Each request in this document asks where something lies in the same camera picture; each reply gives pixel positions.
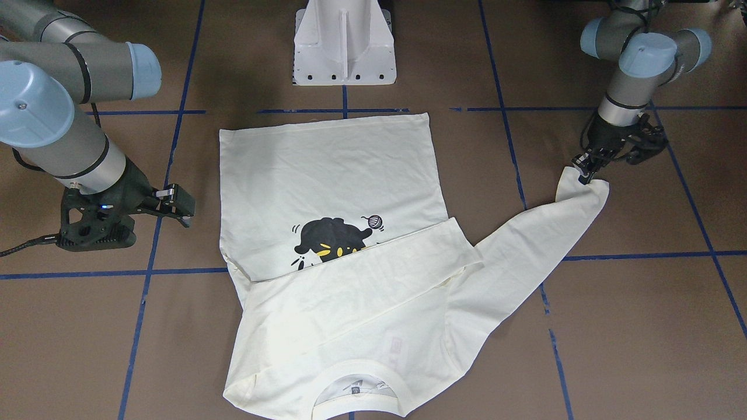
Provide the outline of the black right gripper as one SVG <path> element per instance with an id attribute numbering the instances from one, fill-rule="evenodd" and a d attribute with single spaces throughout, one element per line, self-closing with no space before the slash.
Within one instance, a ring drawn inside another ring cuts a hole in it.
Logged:
<path id="1" fill-rule="evenodd" d="M 163 190 L 152 188 L 147 177 L 130 160 L 125 160 L 125 170 L 109 189 L 96 194 L 96 219 L 118 222 L 125 216 L 154 215 L 179 221 L 189 228 L 195 215 L 196 201 L 179 184 L 168 184 Z"/>

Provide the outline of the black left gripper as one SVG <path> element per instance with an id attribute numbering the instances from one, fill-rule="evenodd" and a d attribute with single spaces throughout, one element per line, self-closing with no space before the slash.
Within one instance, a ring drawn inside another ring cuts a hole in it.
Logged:
<path id="1" fill-rule="evenodd" d="M 572 165 L 581 173 L 581 184 L 589 184 L 600 171 L 600 165 L 608 165 L 613 160 L 625 160 L 630 165 L 643 162 L 642 149 L 638 148 L 636 141 L 631 141 L 633 148 L 630 151 L 619 155 L 630 137 L 640 133 L 638 120 L 642 114 L 638 112 L 637 116 L 633 117 L 632 125 L 617 127 L 604 120 L 599 112 L 592 113 L 586 132 L 586 153 L 576 155 L 572 159 Z"/>

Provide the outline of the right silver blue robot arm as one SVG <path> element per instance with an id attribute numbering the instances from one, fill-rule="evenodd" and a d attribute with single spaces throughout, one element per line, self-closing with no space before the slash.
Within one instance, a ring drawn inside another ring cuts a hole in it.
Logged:
<path id="1" fill-rule="evenodd" d="M 150 213 L 189 226 L 194 199 L 153 188 L 82 110 L 83 104 L 152 97 L 162 72 L 146 45 L 117 43 L 51 1 L 3 1 L 2 143 L 13 147 L 95 212 Z"/>

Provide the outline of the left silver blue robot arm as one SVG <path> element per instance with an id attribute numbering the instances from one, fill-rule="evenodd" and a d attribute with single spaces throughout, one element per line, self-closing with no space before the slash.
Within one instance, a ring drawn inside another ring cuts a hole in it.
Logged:
<path id="1" fill-rule="evenodd" d="M 637 165 L 664 151 L 662 127 L 651 125 L 645 108 L 656 88 L 701 66 L 713 43 L 702 29 L 655 32 L 651 21 L 664 1 L 621 1 L 609 16 L 590 21 L 581 35 L 587 55 L 614 61 L 618 68 L 581 135 L 582 154 L 573 164 L 588 184 L 606 165 Z"/>

